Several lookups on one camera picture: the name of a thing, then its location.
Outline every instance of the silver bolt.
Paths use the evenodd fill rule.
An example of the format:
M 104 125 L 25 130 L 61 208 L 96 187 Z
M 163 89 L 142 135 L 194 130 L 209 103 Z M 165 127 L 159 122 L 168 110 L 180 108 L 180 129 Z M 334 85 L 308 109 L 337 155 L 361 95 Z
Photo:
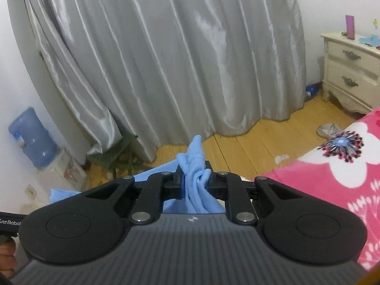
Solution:
M 140 212 L 135 212 L 132 214 L 132 220 L 136 222 L 146 222 L 151 218 L 151 215 L 148 212 L 140 211 Z
M 240 222 L 251 222 L 255 219 L 255 215 L 251 212 L 240 212 L 236 214 L 236 218 Z

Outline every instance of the nightstand leg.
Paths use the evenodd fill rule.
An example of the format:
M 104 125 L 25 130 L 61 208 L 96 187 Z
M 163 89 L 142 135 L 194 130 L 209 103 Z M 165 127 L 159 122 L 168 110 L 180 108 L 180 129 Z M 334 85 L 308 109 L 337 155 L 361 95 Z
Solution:
M 330 92 L 327 89 L 323 89 L 322 99 L 327 102 L 330 98 Z

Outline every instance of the drawer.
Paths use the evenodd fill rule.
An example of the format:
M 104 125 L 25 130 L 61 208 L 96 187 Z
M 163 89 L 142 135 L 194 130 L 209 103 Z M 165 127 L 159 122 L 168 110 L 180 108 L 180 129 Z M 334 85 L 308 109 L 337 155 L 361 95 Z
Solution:
M 327 81 L 370 106 L 375 100 L 377 83 L 343 64 L 329 61 Z
M 380 60 L 368 53 L 339 43 L 329 42 L 329 55 L 344 60 L 349 66 L 358 66 L 380 75 Z

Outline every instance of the green stool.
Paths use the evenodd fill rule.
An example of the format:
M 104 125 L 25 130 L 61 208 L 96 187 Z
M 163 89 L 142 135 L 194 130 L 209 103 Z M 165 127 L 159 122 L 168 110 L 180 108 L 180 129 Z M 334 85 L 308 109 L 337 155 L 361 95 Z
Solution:
M 87 159 L 99 166 L 112 170 L 113 178 L 116 179 L 116 169 L 128 170 L 128 175 L 132 175 L 132 170 L 149 170 L 152 167 L 145 166 L 144 162 L 133 159 L 132 149 L 128 150 L 128 159 L 120 160 L 121 154 L 130 146 L 132 140 L 137 138 L 137 136 L 132 134 L 122 134 L 123 139 L 115 144 L 111 149 L 105 153 L 96 153 L 87 156 Z

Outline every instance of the human hand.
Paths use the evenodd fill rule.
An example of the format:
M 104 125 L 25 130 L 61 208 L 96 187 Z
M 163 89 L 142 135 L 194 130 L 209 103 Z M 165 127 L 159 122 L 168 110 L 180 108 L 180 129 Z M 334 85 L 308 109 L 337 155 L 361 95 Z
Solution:
M 14 273 L 14 267 L 17 264 L 13 256 L 16 250 L 16 243 L 9 237 L 4 239 L 5 242 L 0 245 L 0 273 L 6 277 L 11 277 Z

